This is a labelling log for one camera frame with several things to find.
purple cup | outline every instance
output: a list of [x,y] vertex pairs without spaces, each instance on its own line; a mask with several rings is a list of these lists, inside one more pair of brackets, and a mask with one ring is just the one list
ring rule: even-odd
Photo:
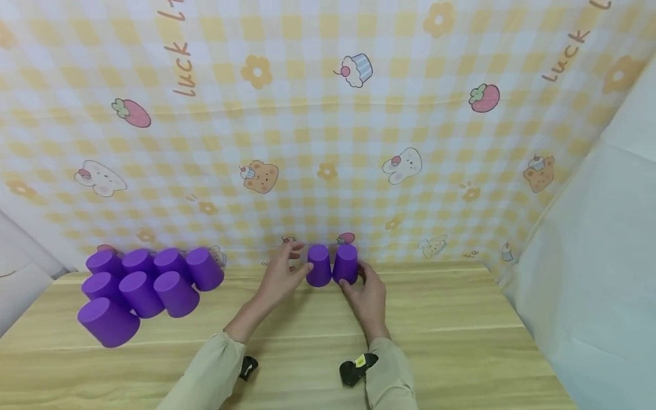
[[223,282],[223,270],[208,248],[196,248],[187,254],[189,272],[194,278],[196,289],[209,292]]
[[153,278],[145,272],[133,272],[124,277],[119,290],[142,319],[154,318],[164,310],[164,304],[153,288]]
[[143,248],[128,252],[123,257],[123,267],[128,274],[132,272],[146,272],[153,279],[159,275],[155,267],[155,258],[150,254],[149,250]]
[[194,279],[189,273],[189,266],[177,248],[168,248],[155,255],[155,267],[160,274],[178,272],[187,282],[193,284]]
[[77,320],[106,348],[126,343],[141,324],[138,317],[107,298],[97,298],[82,306]]
[[99,272],[109,272],[112,275],[122,279],[125,277],[125,269],[121,263],[121,258],[116,256],[111,249],[98,251],[87,259],[87,269],[92,274]]
[[123,309],[132,310],[132,306],[130,306],[123,293],[119,290],[120,281],[118,277],[115,277],[109,272],[99,272],[89,276],[82,283],[82,292],[89,300],[107,298]]
[[306,280],[311,286],[323,287],[330,283],[330,254],[328,248],[323,245],[314,245],[308,251],[308,262],[314,267],[307,275]]
[[201,295],[175,271],[161,274],[155,279],[154,287],[172,318],[181,318],[192,313],[201,300]]
[[351,244],[339,245],[333,266],[333,280],[346,279],[351,285],[358,280],[358,250]]

wooden table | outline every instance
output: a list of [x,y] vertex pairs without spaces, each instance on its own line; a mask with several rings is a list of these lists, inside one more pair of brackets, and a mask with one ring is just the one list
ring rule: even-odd
[[[388,325],[412,363],[420,409],[575,409],[483,266],[378,271],[388,288]],[[154,409],[202,343],[254,293],[262,268],[228,269],[192,314],[144,320],[129,343],[113,350],[76,321],[87,275],[56,281],[0,339],[1,410]],[[364,351],[339,287],[303,283],[251,339],[247,354],[260,368],[249,382],[237,382],[222,408],[364,410],[364,383],[342,387],[338,374],[344,360]]]

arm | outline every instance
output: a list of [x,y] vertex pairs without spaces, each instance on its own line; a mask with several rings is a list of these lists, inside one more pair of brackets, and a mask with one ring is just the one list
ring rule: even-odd
[[385,284],[365,262],[359,274],[364,286],[355,290],[345,280],[339,285],[362,326],[369,351],[378,361],[367,371],[367,399],[371,410],[414,410],[417,408],[410,363],[390,336],[385,324]]
[[244,358],[245,344],[273,309],[294,292],[312,270],[305,264],[289,272],[289,259],[298,259],[303,243],[286,243],[271,259],[255,296],[246,302],[222,333],[198,351],[157,410],[215,410],[232,394]]

black object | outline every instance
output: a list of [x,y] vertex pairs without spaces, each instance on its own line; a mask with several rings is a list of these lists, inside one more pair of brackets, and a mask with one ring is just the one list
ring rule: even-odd
[[239,373],[239,377],[244,381],[248,381],[248,378],[253,374],[258,366],[259,364],[255,358],[252,358],[251,356],[244,356],[244,360],[241,362],[241,372]]
[[345,361],[339,367],[339,375],[342,383],[349,387],[355,386],[365,375],[367,370],[378,361],[378,356],[373,353],[365,353],[356,361]]

yellow flower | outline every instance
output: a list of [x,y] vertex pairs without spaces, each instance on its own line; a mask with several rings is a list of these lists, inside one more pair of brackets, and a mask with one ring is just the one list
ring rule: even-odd
[[479,196],[481,196],[481,188],[469,188],[465,191],[462,198],[465,202],[473,202],[477,200]]
[[246,65],[241,68],[241,77],[250,81],[254,89],[261,90],[274,80],[271,74],[269,60],[266,57],[250,55],[246,57]]
[[214,215],[215,213],[218,212],[218,209],[216,209],[216,206],[211,202],[199,202],[198,207],[200,208],[202,213],[204,213],[206,215],[209,215],[209,216],[212,216],[212,215]]
[[629,56],[621,57],[606,73],[602,93],[627,91],[638,78],[644,66],[644,61],[633,60]]
[[37,197],[37,192],[23,181],[9,181],[7,182],[7,186],[14,195],[24,196],[28,199],[35,199]]
[[0,47],[10,49],[16,44],[16,38],[9,29],[0,22]]
[[141,242],[154,242],[155,241],[155,232],[148,228],[142,228],[139,232],[136,233],[136,237]]
[[337,170],[335,169],[335,164],[324,162],[319,164],[319,170],[317,171],[317,176],[323,178],[326,181],[333,179],[337,176]]
[[453,30],[454,21],[451,3],[433,3],[424,20],[424,31],[436,39]]
[[395,230],[399,227],[400,224],[401,220],[398,218],[398,216],[395,216],[394,218],[385,222],[385,230]]

